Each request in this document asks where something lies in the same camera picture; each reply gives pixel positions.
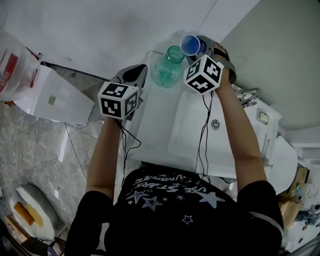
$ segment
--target faucet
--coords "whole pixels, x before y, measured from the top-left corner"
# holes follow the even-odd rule
[[[244,99],[246,95],[251,94],[252,96]],[[254,106],[257,104],[257,99],[261,96],[261,90],[259,88],[252,88],[252,89],[240,89],[235,91],[235,95],[241,101],[241,105],[245,107]]]

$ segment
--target person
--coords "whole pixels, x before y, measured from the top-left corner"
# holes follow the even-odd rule
[[[218,44],[214,47],[226,52]],[[113,205],[121,130],[115,119],[107,118],[88,167],[86,194],[67,237],[66,256],[278,255],[284,224],[276,192],[267,181],[258,140],[227,68],[215,92],[234,157],[237,202],[198,174],[154,166],[131,172]]]

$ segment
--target black and white cube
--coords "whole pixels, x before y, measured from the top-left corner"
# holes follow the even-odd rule
[[[138,107],[139,88],[104,82],[98,93],[100,113],[103,116],[125,119]]]
[[[184,83],[197,93],[204,94],[220,86],[224,65],[203,55],[183,73]]]

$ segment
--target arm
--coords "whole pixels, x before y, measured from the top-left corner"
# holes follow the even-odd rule
[[[225,52],[217,44],[214,47]],[[228,68],[223,69],[220,87],[215,91],[222,105],[235,163],[238,192],[250,183],[267,181],[255,131],[229,83]]]
[[[119,138],[120,128],[117,120],[107,117],[88,167],[86,192],[99,191],[113,200]]]

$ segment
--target black t-shirt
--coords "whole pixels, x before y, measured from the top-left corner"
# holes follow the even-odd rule
[[[283,220],[266,181],[244,187],[237,203],[192,172],[138,169],[118,201],[97,191],[82,198],[65,255],[278,255]]]

